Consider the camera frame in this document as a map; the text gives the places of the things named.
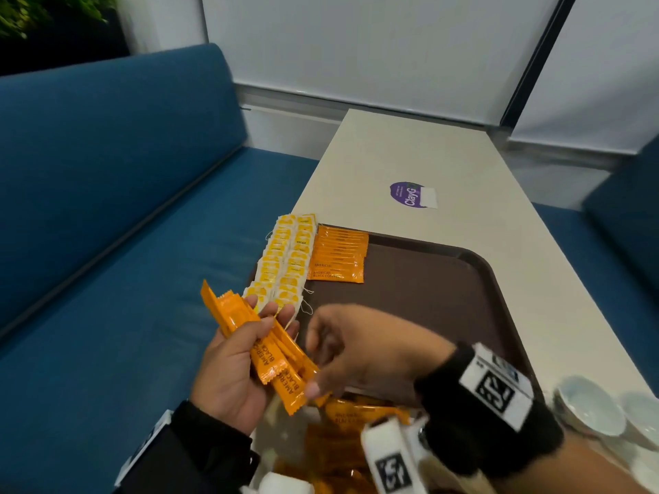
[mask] white table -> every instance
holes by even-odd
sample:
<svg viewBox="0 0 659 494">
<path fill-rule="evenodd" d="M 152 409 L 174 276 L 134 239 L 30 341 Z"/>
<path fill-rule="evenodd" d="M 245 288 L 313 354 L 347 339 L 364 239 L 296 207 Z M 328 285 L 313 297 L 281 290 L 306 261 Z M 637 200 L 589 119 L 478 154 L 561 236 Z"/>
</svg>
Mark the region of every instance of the white table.
<svg viewBox="0 0 659 494">
<path fill-rule="evenodd" d="M 400 204 L 395 182 L 434 188 L 438 208 Z M 293 213 L 475 251 L 494 270 L 545 393 L 571 374 L 614 396 L 649 392 L 486 133 L 350 110 Z"/>
</svg>

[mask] white roller blind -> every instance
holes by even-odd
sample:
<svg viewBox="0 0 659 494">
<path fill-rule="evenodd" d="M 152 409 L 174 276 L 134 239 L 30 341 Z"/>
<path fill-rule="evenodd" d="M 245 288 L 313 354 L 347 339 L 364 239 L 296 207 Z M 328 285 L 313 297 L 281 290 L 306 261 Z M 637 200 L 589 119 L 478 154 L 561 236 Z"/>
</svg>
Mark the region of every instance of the white roller blind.
<svg viewBox="0 0 659 494">
<path fill-rule="evenodd" d="M 237 83 L 498 124 L 557 0 L 203 0 Z"/>
<path fill-rule="evenodd" d="M 636 153 L 659 133 L 659 0 L 576 0 L 512 139 Z"/>
</svg>

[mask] black sleeve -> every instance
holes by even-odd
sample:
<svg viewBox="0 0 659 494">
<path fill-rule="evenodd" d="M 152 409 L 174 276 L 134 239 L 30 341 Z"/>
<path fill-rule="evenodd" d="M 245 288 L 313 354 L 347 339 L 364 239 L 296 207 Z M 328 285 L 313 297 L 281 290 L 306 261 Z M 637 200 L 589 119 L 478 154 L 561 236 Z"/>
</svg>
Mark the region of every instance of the black sleeve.
<svg viewBox="0 0 659 494">
<path fill-rule="evenodd" d="M 258 465 L 252 440 L 187 400 L 144 451 L 115 494 L 234 493 Z"/>
<path fill-rule="evenodd" d="M 460 385 L 474 356 L 471 346 L 459 344 L 445 364 L 415 382 L 416 393 L 430 415 L 425 432 L 435 456 L 459 475 L 482 470 L 490 478 L 506 478 L 556 452 L 564 433 L 542 395 L 535 396 L 516 432 Z"/>
</svg>

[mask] purple sticker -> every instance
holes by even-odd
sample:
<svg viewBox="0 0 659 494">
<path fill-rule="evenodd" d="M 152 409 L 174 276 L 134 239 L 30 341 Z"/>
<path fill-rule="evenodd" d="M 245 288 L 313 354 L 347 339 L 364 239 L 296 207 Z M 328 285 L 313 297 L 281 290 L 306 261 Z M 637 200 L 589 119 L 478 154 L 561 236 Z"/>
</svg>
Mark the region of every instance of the purple sticker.
<svg viewBox="0 0 659 494">
<path fill-rule="evenodd" d="M 425 208 L 425 206 L 421 206 L 422 187 L 412 182 L 396 182 L 390 186 L 391 197 L 410 208 Z"/>
</svg>

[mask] tray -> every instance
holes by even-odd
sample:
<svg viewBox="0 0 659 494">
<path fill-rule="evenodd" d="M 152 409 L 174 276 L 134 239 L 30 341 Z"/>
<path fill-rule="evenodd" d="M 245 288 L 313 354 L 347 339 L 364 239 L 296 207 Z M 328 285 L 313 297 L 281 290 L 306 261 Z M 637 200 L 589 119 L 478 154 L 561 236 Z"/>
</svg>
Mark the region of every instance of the tray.
<svg viewBox="0 0 659 494">
<path fill-rule="evenodd" d="M 540 386 L 490 265 L 473 251 L 406 238 L 369 234 L 364 283 L 307 281 L 305 300 L 315 311 L 331 303 L 373 307 L 422 325 L 443 337 L 482 342 Z M 304 349 L 310 315 L 300 311 Z M 351 391 L 398 403 L 416 401 L 411 385 L 387 381 Z"/>
</svg>

